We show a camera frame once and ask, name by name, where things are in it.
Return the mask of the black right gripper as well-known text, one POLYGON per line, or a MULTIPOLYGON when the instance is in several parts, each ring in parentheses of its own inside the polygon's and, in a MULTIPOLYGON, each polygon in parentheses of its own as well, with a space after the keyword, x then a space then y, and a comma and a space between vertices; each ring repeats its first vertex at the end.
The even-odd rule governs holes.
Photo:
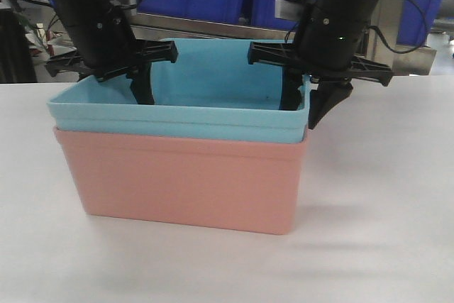
POLYGON ((282 71, 280 110, 297 110, 302 95, 300 71, 319 79, 311 90, 308 128, 314 129, 335 106, 347 99, 353 86, 351 79, 379 82, 387 86, 394 73, 388 65, 355 56, 364 21, 326 13, 320 8, 306 8, 290 43, 253 41, 248 63, 278 65, 282 71))

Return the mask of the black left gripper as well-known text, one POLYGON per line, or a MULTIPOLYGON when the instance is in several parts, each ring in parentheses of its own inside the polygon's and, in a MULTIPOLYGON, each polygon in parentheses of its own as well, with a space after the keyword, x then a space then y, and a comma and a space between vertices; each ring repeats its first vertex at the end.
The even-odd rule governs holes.
POLYGON ((177 61, 174 41, 137 39, 125 19, 99 21, 93 28, 71 27, 75 49, 51 57, 46 70, 51 76, 76 72, 94 75, 100 82, 120 75, 131 80, 130 90, 138 104, 154 105, 150 71, 154 62, 177 61))

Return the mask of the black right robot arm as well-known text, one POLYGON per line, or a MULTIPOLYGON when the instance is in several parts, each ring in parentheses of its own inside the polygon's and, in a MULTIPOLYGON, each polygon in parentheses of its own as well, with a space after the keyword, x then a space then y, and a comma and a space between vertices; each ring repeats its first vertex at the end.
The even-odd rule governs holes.
POLYGON ((310 129, 350 96, 352 79, 378 82, 384 87, 390 83, 394 73, 388 65, 355 54, 378 1, 305 3, 292 42, 250 44, 249 64, 261 62, 283 68, 281 110, 293 111, 300 105, 304 76, 317 86, 310 92, 310 129))

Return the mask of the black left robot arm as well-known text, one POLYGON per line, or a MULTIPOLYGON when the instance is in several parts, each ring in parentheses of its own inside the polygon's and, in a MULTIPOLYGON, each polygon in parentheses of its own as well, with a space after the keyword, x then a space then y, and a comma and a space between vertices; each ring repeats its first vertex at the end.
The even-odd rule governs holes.
POLYGON ((141 40, 134 36, 125 8, 111 0, 48 0, 74 43, 75 50, 52 58, 49 73, 78 72, 99 82, 126 76, 133 98, 140 105, 156 105, 152 65, 176 63, 172 40, 141 40))

